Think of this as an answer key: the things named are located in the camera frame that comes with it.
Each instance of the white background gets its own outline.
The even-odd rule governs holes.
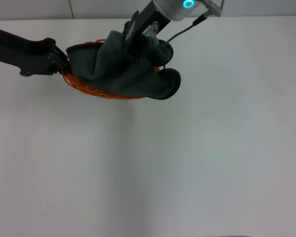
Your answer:
[[[0,0],[0,20],[130,18],[149,0]],[[222,0],[214,0],[218,5]],[[205,11],[199,6],[191,16]],[[223,16],[296,15],[296,0],[225,0]]]
[[[0,28],[65,50],[124,22]],[[0,237],[296,237],[296,17],[212,18],[172,45],[166,101],[0,63]]]

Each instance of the black cable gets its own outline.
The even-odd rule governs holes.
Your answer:
[[[198,17],[195,21],[193,21],[192,25],[187,27],[185,30],[182,30],[181,32],[175,34],[174,36],[172,36],[166,43],[170,43],[171,40],[173,40],[175,37],[185,33],[186,31],[192,29],[194,26],[197,26],[199,23],[205,21],[207,19],[207,17],[205,16],[205,14],[200,15],[200,17]]]
[[[74,19],[74,11],[73,11],[73,7],[71,6],[71,0],[69,0],[69,6],[71,10],[71,15],[73,16],[73,19]]]
[[[187,27],[185,30],[182,30],[182,31],[180,31],[179,33],[175,34],[174,36],[172,36],[172,37],[167,41],[167,43],[170,43],[170,41],[173,40],[175,37],[177,37],[177,36],[179,36],[179,35],[185,33],[186,31],[192,29],[193,27],[194,27],[194,26],[191,25],[191,26]]]

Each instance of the dark gray cloth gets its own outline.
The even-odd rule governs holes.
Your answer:
[[[80,44],[67,49],[72,73],[85,84],[119,96],[147,96],[167,99],[180,87],[181,76],[174,69],[156,72],[155,67],[168,63],[173,49],[164,41],[149,43],[138,60],[122,72],[124,35],[111,31],[105,43]]]

